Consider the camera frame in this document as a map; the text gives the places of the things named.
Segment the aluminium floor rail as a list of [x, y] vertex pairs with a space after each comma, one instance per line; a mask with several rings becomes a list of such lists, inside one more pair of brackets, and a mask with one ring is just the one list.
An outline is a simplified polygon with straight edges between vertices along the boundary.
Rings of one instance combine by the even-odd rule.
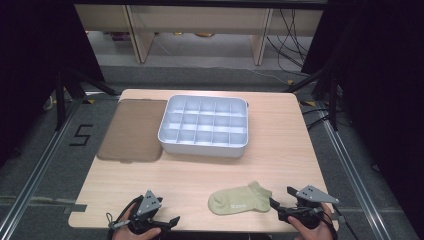
[[365, 217], [377, 240], [394, 240], [390, 234], [388, 226], [385, 224], [382, 215], [377, 209], [377, 206], [367, 190], [358, 170], [340, 137], [340, 134], [335, 129], [335, 118], [329, 118], [324, 121], [326, 132], [332, 142], [333, 147], [338, 155], [341, 165], [347, 175], [347, 178], [353, 188], [353, 191], [359, 201], [359, 204], [365, 214]]
[[25, 185], [20, 190], [19, 194], [14, 198], [11, 207], [7, 214], [0, 222], [0, 240], [9, 240], [18, 226], [31, 198], [40, 184], [45, 172], [47, 171], [51, 161], [59, 145], [63, 141], [70, 122], [75, 115], [75, 112], [81, 106], [81, 100], [73, 100], [68, 109], [65, 111], [65, 119], [59, 127], [54, 128], [48, 144], [43, 149], [42, 155], [37, 159], [37, 163], [25, 181]]

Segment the brown translucent box lid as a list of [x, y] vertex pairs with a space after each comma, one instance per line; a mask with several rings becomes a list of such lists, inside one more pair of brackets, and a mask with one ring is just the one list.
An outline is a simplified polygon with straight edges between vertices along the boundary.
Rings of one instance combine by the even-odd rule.
[[121, 162], [158, 160], [162, 155], [162, 146], [157, 134], [166, 105], [166, 100], [121, 100], [97, 158]]

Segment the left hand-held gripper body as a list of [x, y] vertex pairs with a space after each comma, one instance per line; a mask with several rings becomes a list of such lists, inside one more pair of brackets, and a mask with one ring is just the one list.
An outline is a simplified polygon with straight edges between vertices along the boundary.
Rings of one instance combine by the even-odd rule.
[[148, 230], [158, 227], [158, 224], [154, 221], [154, 216], [159, 209], [154, 207], [154, 201], [158, 197], [148, 190], [145, 195], [141, 195], [133, 206], [128, 220], [129, 230], [134, 234], [142, 234]]

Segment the person's right hand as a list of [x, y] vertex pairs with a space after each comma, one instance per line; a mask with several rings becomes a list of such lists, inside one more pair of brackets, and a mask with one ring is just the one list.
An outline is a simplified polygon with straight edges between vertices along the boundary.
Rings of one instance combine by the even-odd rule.
[[324, 219], [320, 222], [319, 226], [314, 229], [308, 229], [299, 220], [294, 217], [289, 217], [289, 223], [299, 232], [299, 236], [295, 237], [294, 240], [334, 240], [332, 228], [330, 224], [331, 210], [330, 208], [322, 203]]

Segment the person's left hand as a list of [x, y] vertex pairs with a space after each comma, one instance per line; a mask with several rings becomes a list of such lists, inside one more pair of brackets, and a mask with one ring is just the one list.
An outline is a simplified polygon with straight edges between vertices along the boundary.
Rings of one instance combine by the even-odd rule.
[[111, 240], [153, 240], [160, 233], [160, 228], [152, 228], [143, 234], [137, 235], [132, 233], [127, 226], [124, 226], [113, 233]]

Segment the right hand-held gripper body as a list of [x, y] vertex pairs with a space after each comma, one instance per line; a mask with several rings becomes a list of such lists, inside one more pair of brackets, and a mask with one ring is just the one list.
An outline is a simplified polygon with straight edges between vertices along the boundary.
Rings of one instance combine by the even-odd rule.
[[338, 204], [339, 200], [320, 189], [308, 185], [301, 190], [297, 190], [297, 204], [295, 207], [282, 207], [278, 212], [280, 221], [288, 223], [288, 217], [299, 220], [308, 229], [316, 228], [323, 220], [322, 203]]

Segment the light wooden desk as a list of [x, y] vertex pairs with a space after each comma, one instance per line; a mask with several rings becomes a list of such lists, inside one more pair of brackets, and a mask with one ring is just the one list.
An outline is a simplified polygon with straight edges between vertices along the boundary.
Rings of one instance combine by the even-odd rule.
[[241, 34], [250, 37], [253, 61], [262, 63], [269, 35], [312, 37], [321, 10], [77, 4], [88, 31], [127, 32], [139, 63], [146, 61], [156, 33]]

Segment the white divided storage box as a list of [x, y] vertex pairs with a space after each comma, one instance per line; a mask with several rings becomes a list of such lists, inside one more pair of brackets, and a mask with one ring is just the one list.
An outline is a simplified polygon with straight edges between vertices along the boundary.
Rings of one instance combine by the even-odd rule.
[[240, 158], [249, 142], [248, 103], [236, 97], [174, 95], [158, 140], [167, 153]]

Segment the black tape number mark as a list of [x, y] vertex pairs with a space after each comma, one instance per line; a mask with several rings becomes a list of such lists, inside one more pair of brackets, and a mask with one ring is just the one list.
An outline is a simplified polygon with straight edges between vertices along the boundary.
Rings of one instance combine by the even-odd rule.
[[91, 134], [86, 133], [87, 129], [91, 129], [93, 127], [93, 124], [80, 124], [74, 134], [74, 138], [76, 139], [76, 142], [71, 142], [70, 146], [73, 147], [83, 147], [86, 146]]

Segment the black curtain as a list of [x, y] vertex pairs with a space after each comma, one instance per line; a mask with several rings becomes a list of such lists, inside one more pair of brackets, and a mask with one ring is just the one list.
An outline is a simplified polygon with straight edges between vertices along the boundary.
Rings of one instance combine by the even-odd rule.
[[0, 0], [0, 168], [24, 140], [56, 79], [104, 79], [73, 3]]
[[304, 71], [329, 59], [348, 23], [359, 33], [340, 52], [338, 81], [365, 146], [424, 240], [424, 0], [323, 0]]

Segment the pale green sock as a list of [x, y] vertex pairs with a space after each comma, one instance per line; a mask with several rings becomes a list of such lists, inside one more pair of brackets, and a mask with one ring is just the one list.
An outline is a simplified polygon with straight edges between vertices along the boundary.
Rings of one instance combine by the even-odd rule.
[[211, 194], [209, 210], [216, 215], [232, 215], [248, 211], [268, 212], [272, 192], [257, 181], [246, 186], [223, 189]]

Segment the black metal stand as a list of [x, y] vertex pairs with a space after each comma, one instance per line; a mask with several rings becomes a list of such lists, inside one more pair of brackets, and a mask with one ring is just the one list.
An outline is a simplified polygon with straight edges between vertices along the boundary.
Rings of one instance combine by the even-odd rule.
[[55, 80], [55, 94], [56, 94], [56, 109], [57, 109], [57, 124], [56, 129], [59, 130], [66, 121], [65, 110], [65, 93], [67, 90], [72, 99], [82, 100], [86, 97], [86, 93], [81, 85], [82, 82], [97, 88], [111, 96], [118, 96], [119, 92], [108, 87], [104, 81], [97, 80], [84, 74], [81, 71], [62, 68], [58, 73]]
[[329, 100], [329, 117], [330, 125], [335, 131], [338, 130], [336, 121], [336, 105], [337, 105], [337, 78], [329, 70], [321, 69], [316, 73], [308, 76], [299, 83], [291, 85], [284, 93], [294, 93], [295, 91], [315, 82], [316, 85], [312, 90], [312, 97], [315, 100], [323, 100], [325, 97]]

